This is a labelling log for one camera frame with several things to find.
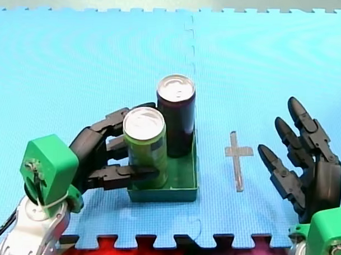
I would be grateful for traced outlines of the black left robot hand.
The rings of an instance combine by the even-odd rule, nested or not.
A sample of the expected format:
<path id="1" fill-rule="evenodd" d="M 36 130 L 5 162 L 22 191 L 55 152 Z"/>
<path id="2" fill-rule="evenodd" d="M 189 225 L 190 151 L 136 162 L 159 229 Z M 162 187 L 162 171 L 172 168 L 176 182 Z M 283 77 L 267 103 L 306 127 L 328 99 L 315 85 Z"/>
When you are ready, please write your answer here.
<path id="1" fill-rule="evenodd" d="M 80 193 L 93 188 L 115 190 L 127 188 L 135 182 L 149 182 L 158 178 L 160 171 L 149 164 L 109 164 L 129 156 L 123 137 L 123 120 L 132 108 L 109 113 L 101 121 L 84 127 L 69 148 L 78 158 L 78 169 L 72 180 Z"/>

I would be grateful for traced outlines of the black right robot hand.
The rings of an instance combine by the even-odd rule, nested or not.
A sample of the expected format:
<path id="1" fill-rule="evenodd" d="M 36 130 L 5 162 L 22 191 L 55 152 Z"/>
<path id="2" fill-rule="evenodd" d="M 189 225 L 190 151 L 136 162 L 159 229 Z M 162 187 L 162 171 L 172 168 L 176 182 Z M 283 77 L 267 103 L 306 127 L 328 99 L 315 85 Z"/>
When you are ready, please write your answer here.
<path id="1" fill-rule="evenodd" d="M 302 169 L 302 175 L 288 169 L 266 145 L 257 149 L 281 198 L 290 201 L 301 224 L 308 224 L 315 213 L 341 205 L 341 161 L 331 150 L 330 138 L 319 121 L 300 101 L 290 97 L 287 105 L 299 134 L 280 117 L 274 124 L 288 159 Z"/>

